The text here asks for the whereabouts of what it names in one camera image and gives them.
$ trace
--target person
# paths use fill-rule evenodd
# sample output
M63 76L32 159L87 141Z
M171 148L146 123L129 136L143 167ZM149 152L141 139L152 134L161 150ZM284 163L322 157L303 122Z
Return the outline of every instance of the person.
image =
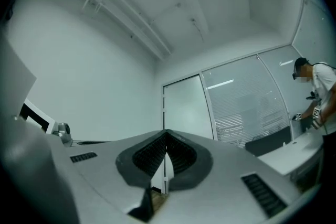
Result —
M313 115L312 127L321 129L324 148L324 168L327 173L335 168L336 155L336 74L325 62L311 65L306 58L298 58L294 64L293 78L311 82L315 99L302 114L293 117L300 121Z

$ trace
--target fluorescent light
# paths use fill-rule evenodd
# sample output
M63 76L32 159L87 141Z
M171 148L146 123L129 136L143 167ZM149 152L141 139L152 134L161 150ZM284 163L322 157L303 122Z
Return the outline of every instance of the fluorescent light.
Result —
M231 82L233 82L233 81L234 81L234 80L229 80L229 81L225 81L225 82L223 82L223 83L217 84L217 85L213 85L213 86L211 86L211 87L208 87L208 90L213 89L213 88L217 88L217 87L222 86L222 85L225 85L225 84L229 84L229 83L231 83Z
M288 62L280 62L280 66L288 65L289 63L294 62L294 60L288 61Z

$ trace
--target vent grille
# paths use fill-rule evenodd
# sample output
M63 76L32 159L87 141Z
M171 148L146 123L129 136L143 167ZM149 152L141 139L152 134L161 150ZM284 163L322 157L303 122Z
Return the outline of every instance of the vent grille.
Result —
M242 180L269 218L286 208L284 202L279 199L258 175L244 176Z
M94 152L89 152L89 153L85 153L85 154L81 154L77 156L72 156L70 157L70 159L72 160L73 163L77 163L77 162L82 162L82 161L85 161L87 159L91 159L94 157L97 157L97 154Z

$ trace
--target window blind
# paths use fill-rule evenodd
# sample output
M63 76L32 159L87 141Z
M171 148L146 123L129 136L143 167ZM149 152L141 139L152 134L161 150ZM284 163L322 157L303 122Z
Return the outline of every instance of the window blind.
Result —
M219 141L245 148L289 126L280 92L257 56L204 71L203 77Z

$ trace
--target hand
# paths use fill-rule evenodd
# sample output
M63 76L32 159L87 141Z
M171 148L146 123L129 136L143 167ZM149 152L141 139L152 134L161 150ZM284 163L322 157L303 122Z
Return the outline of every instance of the hand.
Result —
M301 119L302 119L302 114L298 113L294 115L294 117L292 118L292 121L301 121Z
M323 122L322 122L320 117L313 119L313 122L311 123L311 127L313 127L315 130L317 130L322 126L323 126Z

